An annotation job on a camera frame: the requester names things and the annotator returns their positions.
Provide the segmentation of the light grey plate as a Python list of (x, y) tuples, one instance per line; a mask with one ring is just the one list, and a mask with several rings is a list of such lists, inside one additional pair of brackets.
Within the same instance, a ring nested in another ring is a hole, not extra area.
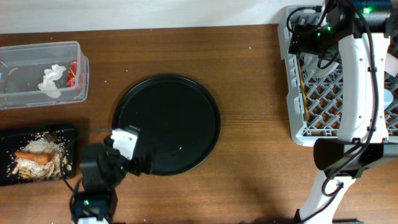
[(318, 68), (318, 56), (313, 54), (304, 54), (304, 66), (303, 70), (307, 74), (311, 75), (312, 78), (323, 78), (331, 74), (340, 64), (333, 62), (325, 69)]

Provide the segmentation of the wooden chopstick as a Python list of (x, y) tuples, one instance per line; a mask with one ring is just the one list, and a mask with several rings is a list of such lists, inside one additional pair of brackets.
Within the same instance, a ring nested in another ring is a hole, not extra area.
[(307, 105), (307, 97), (305, 94), (305, 85), (304, 85), (304, 79), (303, 79), (303, 73), (302, 73), (302, 67), (300, 64), (300, 60), (297, 58), (297, 65), (298, 65), (298, 71), (300, 75), (300, 87), (301, 87), (301, 92), (302, 92), (302, 98), (303, 98), (303, 107), (304, 107), (304, 112), (305, 112), (305, 120), (309, 121), (310, 119), (310, 114), (308, 112), (308, 105)]

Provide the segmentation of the white pink bowl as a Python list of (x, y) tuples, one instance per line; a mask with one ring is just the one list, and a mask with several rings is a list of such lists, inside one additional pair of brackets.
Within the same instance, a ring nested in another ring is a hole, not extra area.
[(390, 53), (386, 54), (385, 72), (392, 77), (396, 77), (398, 74), (398, 58)]

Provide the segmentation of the orange carrot piece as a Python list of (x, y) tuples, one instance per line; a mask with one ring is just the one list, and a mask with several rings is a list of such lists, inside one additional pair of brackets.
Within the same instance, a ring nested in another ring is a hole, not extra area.
[(18, 158), (27, 159), (30, 161), (34, 161), (38, 164), (46, 165), (52, 160), (52, 156), (50, 154), (37, 154), (31, 152), (15, 152), (15, 155)]

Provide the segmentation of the red strawberry snack wrapper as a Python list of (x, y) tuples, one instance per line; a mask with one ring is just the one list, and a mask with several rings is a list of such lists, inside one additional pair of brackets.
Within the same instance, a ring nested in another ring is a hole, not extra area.
[(76, 73), (77, 73), (77, 60), (71, 62), (70, 68), (68, 69), (68, 76), (67, 76), (67, 87), (73, 87), (76, 82)]

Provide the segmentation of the light blue cup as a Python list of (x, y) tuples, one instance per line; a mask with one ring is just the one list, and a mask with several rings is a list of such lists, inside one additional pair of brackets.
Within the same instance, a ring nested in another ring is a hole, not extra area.
[(384, 89), (384, 110), (394, 101), (394, 96), (391, 91)]

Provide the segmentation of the white tissue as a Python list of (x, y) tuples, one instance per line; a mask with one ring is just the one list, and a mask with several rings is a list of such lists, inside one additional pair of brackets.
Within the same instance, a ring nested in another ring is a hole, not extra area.
[(51, 68), (44, 70), (44, 76), (38, 88), (42, 93), (45, 93), (50, 98), (58, 98), (61, 95), (60, 90), (57, 88), (55, 81), (61, 79), (66, 67), (59, 66), (58, 64), (52, 65)]

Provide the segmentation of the brown food scrap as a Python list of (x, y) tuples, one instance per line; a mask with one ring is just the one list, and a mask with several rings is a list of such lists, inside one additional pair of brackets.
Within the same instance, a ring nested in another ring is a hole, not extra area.
[(43, 138), (47, 141), (47, 142), (56, 142), (58, 139), (58, 135), (57, 133), (46, 133)]

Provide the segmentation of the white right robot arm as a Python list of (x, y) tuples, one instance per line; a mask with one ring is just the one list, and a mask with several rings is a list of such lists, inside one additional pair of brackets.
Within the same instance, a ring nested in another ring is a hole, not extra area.
[(309, 53), (324, 69), (339, 61), (343, 110), (336, 139), (315, 141), (317, 176), (295, 223), (331, 223), (344, 194), (364, 171), (397, 157), (384, 116), (384, 75), (393, 28), (393, 3), (325, 1), (315, 25), (288, 25), (289, 52)]

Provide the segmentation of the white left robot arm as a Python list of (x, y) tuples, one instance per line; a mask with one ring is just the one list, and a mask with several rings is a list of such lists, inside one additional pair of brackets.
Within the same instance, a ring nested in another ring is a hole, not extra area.
[(128, 173), (142, 173), (142, 162), (134, 157), (139, 132), (134, 126), (113, 129), (103, 143), (82, 149), (82, 178), (72, 188), (69, 202), (73, 223), (113, 222), (118, 202), (116, 187)]

